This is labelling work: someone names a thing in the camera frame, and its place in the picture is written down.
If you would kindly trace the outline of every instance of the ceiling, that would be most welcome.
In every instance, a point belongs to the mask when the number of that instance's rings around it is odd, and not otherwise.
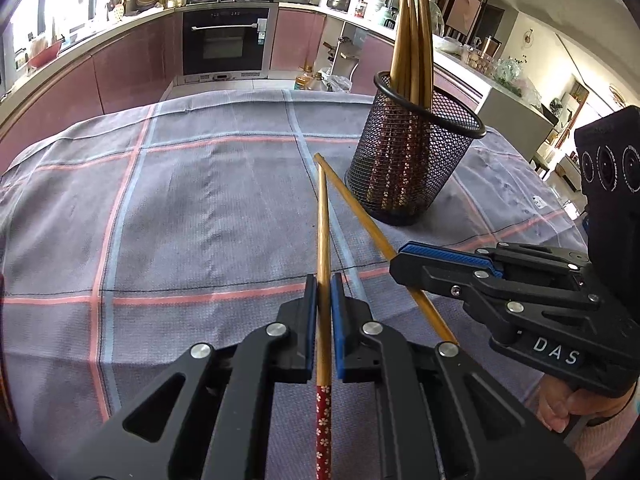
[[[573,40],[640,96],[640,29],[622,0],[505,0]]]

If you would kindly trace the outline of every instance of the oven door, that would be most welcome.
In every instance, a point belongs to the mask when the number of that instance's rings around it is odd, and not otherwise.
[[[269,9],[192,10],[182,21],[184,75],[260,72]]]

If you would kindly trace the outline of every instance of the oven handle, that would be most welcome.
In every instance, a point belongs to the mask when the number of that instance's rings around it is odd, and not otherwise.
[[[251,25],[212,25],[210,27],[191,27],[191,30],[208,30],[210,28],[258,28],[257,23]]]

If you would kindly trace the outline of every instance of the pink sleeve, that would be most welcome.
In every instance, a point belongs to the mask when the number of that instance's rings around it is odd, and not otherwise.
[[[534,413],[538,408],[538,389],[524,402]],[[611,459],[638,419],[640,407],[640,388],[624,410],[604,424],[586,427],[574,445],[574,451],[587,471],[587,480],[591,480]]]

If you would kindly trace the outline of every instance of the white tag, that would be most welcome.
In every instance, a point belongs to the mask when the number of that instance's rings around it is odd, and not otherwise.
[[[534,195],[534,196],[533,196],[533,203],[536,205],[536,207],[537,207],[538,209],[545,208],[545,207],[547,207],[547,205],[548,205],[548,204],[547,204],[544,200],[542,200],[538,195]]]

